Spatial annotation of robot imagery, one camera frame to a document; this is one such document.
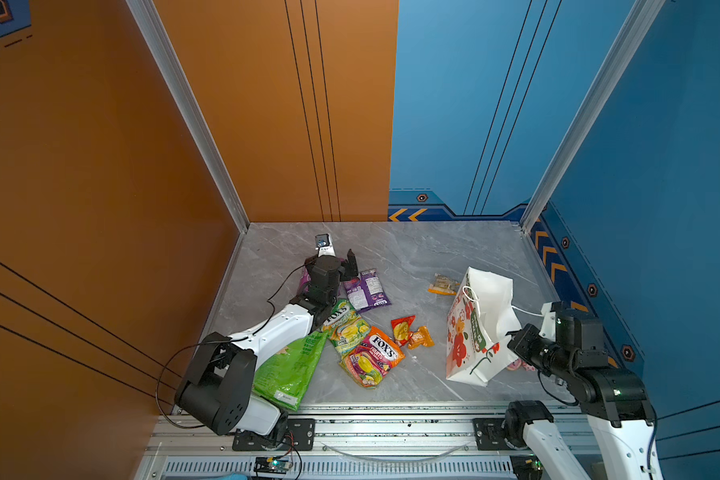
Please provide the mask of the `white floral paper bag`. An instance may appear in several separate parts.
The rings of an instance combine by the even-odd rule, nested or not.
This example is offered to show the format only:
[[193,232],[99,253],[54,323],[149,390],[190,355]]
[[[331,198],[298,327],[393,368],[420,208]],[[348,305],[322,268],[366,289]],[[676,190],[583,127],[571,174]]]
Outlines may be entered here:
[[542,314],[517,307],[513,280],[470,267],[446,317],[447,380],[484,387],[500,372],[518,365],[508,348],[523,320],[541,323]]

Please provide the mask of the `purple grape candy bag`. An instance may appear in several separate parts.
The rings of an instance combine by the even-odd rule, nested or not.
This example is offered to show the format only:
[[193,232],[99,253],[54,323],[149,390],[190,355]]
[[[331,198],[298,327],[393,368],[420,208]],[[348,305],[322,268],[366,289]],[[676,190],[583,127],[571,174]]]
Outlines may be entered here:
[[310,277],[308,268],[306,266],[303,266],[301,269],[301,278],[300,278],[299,286],[297,289],[298,294],[301,294],[308,288],[310,280],[311,280],[311,277]]

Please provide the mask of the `green Lay's chips bag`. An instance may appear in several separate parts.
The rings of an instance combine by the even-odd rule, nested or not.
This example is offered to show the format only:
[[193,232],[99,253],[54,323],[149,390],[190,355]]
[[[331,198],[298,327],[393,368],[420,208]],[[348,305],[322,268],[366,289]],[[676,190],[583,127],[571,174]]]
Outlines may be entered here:
[[282,409],[297,411],[327,339],[327,332],[316,331],[290,343],[256,371],[253,391]]

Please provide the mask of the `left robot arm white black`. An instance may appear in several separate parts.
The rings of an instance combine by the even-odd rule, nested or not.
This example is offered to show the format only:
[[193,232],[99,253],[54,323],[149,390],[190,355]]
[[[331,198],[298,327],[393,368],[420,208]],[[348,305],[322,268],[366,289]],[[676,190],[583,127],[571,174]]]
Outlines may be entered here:
[[254,393],[256,371],[276,353],[328,321],[340,284],[359,274],[356,256],[320,247],[304,261],[309,281],[277,313],[237,334],[212,332],[193,356],[174,403],[219,436],[249,432],[271,443],[285,439],[288,414]]

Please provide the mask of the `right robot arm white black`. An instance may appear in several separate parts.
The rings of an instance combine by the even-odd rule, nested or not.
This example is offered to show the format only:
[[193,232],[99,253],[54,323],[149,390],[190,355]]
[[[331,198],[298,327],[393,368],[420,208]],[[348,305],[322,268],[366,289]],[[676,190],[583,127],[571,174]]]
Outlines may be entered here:
[[[642,379],[611,364],[599,319],[565,303],[548,302],[542,324],[512,332],[509,349],[539,376],[561,379],[595,435],[609,479],[660,479],[658,416]],[[515,401],[505,415],[506,442],[529,448],[553,479],[588,474],[538,401]]]

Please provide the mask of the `orange Fox's fruits candy bag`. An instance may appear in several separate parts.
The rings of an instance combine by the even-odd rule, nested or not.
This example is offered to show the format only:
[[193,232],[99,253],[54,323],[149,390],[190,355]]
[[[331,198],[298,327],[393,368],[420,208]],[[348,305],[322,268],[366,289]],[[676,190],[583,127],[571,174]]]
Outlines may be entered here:
[[382,330],[368,335],[340,362],[342,369],[363,388],[377,387],[405,358],[401,348]]

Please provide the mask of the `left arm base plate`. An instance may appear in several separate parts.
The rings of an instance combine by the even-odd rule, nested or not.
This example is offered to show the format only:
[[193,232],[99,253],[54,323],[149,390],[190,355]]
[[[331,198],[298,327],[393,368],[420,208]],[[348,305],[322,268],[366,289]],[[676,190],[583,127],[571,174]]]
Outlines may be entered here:
[[287,418],[279,421],[267,435],[238,431],[232,449],[237,452],[285,451],[295,447],[299,452],[311,451],[315,438],[315,420]]

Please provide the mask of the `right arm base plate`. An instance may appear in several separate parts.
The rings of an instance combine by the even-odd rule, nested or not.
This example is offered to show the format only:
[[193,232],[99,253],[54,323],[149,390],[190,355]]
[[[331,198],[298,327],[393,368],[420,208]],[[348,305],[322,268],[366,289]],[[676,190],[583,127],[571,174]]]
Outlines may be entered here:
[[472,420],[475,442],[479,451],[511,450],[503,418],[475,418]]

